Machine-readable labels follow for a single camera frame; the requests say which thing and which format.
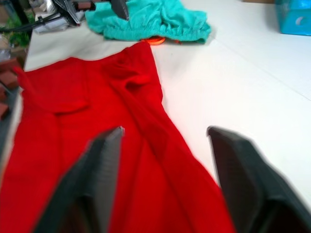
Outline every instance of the green plant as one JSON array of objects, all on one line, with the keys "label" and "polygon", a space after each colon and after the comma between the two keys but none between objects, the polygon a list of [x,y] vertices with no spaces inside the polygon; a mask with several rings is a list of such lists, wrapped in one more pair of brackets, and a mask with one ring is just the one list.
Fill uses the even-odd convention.
[{"label": "green plant", "polygon": [[[30,23],[35,21],[35,17],[32,13],[26,13],[26,16]],[[21,26],[19,18],[8,19],[6,22],[6,28],[15,28]],[[30,38],[27,33],[4,33],[4,36],[8,39],[9,43],[14,46],[26,47],[29,44]]]}]

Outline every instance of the blue container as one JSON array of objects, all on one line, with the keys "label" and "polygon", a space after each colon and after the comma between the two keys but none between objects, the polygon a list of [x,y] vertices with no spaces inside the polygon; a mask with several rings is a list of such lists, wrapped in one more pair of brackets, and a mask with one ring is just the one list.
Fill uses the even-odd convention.
[{"label": "blue container", "polygon": [[311,35],[311,0],[276,0],[276,11],[282,33]]}]

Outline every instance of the teal cloth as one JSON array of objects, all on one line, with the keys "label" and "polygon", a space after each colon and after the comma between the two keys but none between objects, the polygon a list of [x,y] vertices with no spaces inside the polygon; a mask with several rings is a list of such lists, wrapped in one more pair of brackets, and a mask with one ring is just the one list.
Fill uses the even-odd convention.
[{"label": "teal cloth", "polygon": [[138,41],[158,35],[179,41],[205,43],[211,31],[207,15],[190,11],[179,0],[129,0],[130,20],[118,18],[109,2],[86,12],[89,28],[107,39]]}]

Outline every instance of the white table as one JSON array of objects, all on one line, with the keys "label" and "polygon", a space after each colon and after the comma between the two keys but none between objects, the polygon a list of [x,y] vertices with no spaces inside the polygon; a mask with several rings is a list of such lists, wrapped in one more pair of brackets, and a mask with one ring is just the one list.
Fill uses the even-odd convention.
[{"label": "white table", "polygon": [[[311,209],[311,37],[280,34],[273,5],[183,2],[207,11],[214,31],[205,45],[152,47],[168,115],[213,177],[206,129],[217,125],[253,139]],[[85,23],[65,32],[34,34],[26,70],[70,56],[95,60],[132,44],[104,41]]]}]

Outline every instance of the red cloth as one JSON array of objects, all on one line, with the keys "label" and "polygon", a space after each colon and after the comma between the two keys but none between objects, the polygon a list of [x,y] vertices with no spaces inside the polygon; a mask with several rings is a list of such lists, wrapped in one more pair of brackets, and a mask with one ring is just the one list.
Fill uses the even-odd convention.
[{"label": "red cloth", "polygon": [[120,125],[109,232],[234,232],[219,187],[162,107],[147,43],[98,61],[69,58],[18,74],[24,107],[0,193],[1,233],[31,232],[88,141]]}]

